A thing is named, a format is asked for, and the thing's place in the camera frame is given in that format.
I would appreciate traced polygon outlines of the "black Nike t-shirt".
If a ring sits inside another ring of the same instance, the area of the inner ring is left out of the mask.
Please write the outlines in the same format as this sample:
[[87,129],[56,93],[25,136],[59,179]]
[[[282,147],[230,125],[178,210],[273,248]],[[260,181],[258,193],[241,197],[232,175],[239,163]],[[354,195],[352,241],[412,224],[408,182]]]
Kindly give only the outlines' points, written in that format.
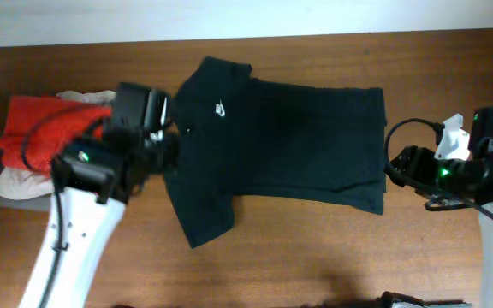
[[164,180],[191,247],[234,226],[241,195],[383,213],[381,88],[269,82],[248,64],[207,57],[176,93],[173,117],[180,150]]

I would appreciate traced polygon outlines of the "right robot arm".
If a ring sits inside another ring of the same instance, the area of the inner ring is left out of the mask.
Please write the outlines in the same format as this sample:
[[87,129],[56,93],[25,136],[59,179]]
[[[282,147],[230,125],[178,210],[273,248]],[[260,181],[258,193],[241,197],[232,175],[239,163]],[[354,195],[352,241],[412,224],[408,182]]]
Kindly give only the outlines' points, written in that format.
[[399,187],[425,198],[430,212],[473,209],[483,245],[480,304],[493,307],[493,107],[475,110],[466,132],[462,115],[443,122],[425,121],[437,149],[407,146],[386,159],[385,173]]

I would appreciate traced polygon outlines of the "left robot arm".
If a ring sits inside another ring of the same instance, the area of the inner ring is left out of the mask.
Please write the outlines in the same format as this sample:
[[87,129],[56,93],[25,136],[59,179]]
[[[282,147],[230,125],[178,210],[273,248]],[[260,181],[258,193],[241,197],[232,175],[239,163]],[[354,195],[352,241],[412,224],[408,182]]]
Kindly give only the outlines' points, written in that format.
[[22,307],[84,306],[128,201],[151,175],[175,166],[170,103],[167,92],[122,82],[111,116],[93,122],[51,159],[49,221]]

